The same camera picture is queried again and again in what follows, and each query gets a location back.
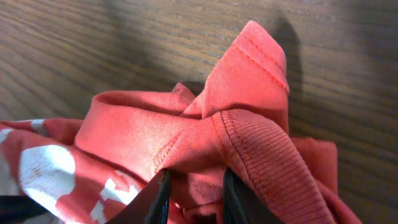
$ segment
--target table surface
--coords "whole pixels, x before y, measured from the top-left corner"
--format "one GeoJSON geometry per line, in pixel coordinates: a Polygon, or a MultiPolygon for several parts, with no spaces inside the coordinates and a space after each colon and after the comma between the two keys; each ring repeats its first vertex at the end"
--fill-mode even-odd
{"type": "Polygon", "coordinates": [[[336,142],[341,198],[396,222],[395,0],[0,0],[0,119],[84,118],[106,90],[199,93],[248,20],[285,50],[291,134],[336,142]]]}

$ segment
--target red fabric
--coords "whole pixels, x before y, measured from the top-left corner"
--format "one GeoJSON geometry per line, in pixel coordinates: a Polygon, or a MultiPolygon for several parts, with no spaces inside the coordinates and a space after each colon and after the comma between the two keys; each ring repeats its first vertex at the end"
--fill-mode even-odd
{"type": "Polygon", "coordinates": [[[1,122],[0,150],[21,189],[69,222],[109,220],[127,203],[124,194],[134,198],[168,168],[169,223],[214,214],[222,223],[223,174],[230,167],[285,223],[360,223],[337,196],[336,146],[289,138],[285,68],[281,47],[249,22],[199,96],[182,84],[170,93],[102,93],[84,121],[1,122]],[[26,162],[34,155],[44,165],[26,162]],[[26,167],[35,172],[21,174],[26,167]],[[59,173],[56,184],[68,186],[62,190],[35,181],[53,175],[55,182],[59,173]],[[55,198],[54,208],[37,191],[55,198]]]}

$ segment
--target wooden table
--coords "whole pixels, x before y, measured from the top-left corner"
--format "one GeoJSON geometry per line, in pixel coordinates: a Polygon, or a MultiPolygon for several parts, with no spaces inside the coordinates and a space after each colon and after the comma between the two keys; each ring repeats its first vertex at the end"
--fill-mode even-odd
{"type": "Polygon", "coordinates": [[[84,118],[113,89],[198,93],[248,20],[286,52],[292,135],[336,142],[341,198],[396,222],[395,0],[0,0],[0,119],[84,118]]]}

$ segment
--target ribbed cuff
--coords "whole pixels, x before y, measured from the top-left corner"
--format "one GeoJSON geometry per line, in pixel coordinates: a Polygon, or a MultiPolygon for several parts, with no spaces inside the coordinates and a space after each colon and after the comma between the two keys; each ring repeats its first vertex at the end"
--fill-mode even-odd
{"type": "Polygon", "coordinates": [[[243,166],[234,170],[284,223],[334,223],[314,178],[275,122],[244,110],[221,112],[243,166]]]}

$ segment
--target stitching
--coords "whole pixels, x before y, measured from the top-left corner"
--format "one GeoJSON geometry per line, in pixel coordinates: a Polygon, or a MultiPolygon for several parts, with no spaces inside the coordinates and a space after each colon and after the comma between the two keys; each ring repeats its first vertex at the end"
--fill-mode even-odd
{"type": "MultiPolygon", "coordinates": [[[[232,124],[233,131],[234,131],[234,133],[235,133],[236,139],[239,141],[239,143],[241,144],[242,148],[243,148],[244,150],[246,150],[246,148],[243,146],[242,140],[239,138],[239,135],[238,135],[238,133],[236,132],[236,126],[235,126],[234,121],[230,118],[230,119],[229,119],[229,122],[232,124]]],[[[242,163],[243,163],[244,172],[248,175],[249,180],[250,180],[251,184],[253,185],[253,187],[255,188],[255,190],[257,191],[257,193],[260,194],[260,192],[259,192],[257,186],[254,184],[254,182],[253,182],[253,180],[252,180],[252,177],[251,177],[251,175],[250,175],[249,172],[248,172],[248,168],[247,168],[247,166],[246,166],[246,163],[245,163],[245,162],[243,161],[243,159],[242,159],[241,153],[240,153],[238,150],[236,150],[236,147],[235,147],[235,145],[234,145],[234,142],[233,142],[233,140],[231,139],[231,136],[229,135],[229,133],[228,133],[228,132],[226,132],[226,133],[228,134],[229,140],[232,142],[235,151],[238,153],[238,156],[239,156],[240,160],[241,160],[242,163]]]]}
{"type": "Polygon", "coordinates": [[[271,75],[270,72],[268,72],[268,70],[266,70],[263,66],[261,66],[260,64],[258,64],[255,60],[253,60],[250,56],[248,56],[246,53],[244,53],[237,45],[233,44],[232,46],[234,46],[239,52],[241,52],[244,56],[246,56],[250,61],[252,61],[253,63],[255,63],[256,65],[258,65],[263,71],[265,71],[273,80],[275,80],[280,87],[282,87],[283,90],[285,90],[286,94],[289,94],[289,91],[287,90],[286,86],[280,82],[277,78],[275,78],[275,76],[271,75]]]}
{"type": "Polygon", "coordinates": [[[226,150],[226,146],[224,145],[224,142],[223,142],[223,140],[221,139],[221,135],[220,135],[220,133],[219,133],[219,131],[217,130],[217,127],[216,127],[216,124],[215,124],[215,122],[214,122],[214,117],[213,116],[211,116],[210,117],[210,119],[211,119],[211,122],[213,123],[213,127],[214,127],[214,129],[216,130],[216,133],[217,133],[217,137],[218,137],[218,139],[220,140],[220,143],[221,143],[221,152],[223,152],[223,151],[225,151],[226,150]]]}
{"type": "Polygon", "coordinates": [[[244,35],[243,37],[246,38],[246,40],[248,40],[252,45],[254,45],[255,48],[257,48],[258,51],[260,51],[261,54],[263,54],[263,56],[264,56],[266,59],[270,60],[271,62],[274,62],[274,63],[276,64],[276,66],[278,66],[278,68],[280,69],[280,71],[281,71],[282,73],[284,72],[282,66],[280,66],[279,63],[277,63],[273,58],[271,58],[271,57],[268,56],[266,53],[264,53],[264,52],[261,50],[261,48],[260,48],[252,39],[250,39],[249,37],[246,37],[245,35],[244,35]]]}
{"type": "Polygon", "coordinates": [[[166,158],[166,156],[169,154],[169,152],[172,150],[173,145],[175,144],[175,142],[177,142],[177,139],[180,136],[177,136],[168,146],[166,146],[165,148],[161,149],[156,156],[154,157],[154,163],[153,163],[153,172],[154,174],[158,173],[159,171],[159,166],[163,163],[164,159],[166,158]]]}

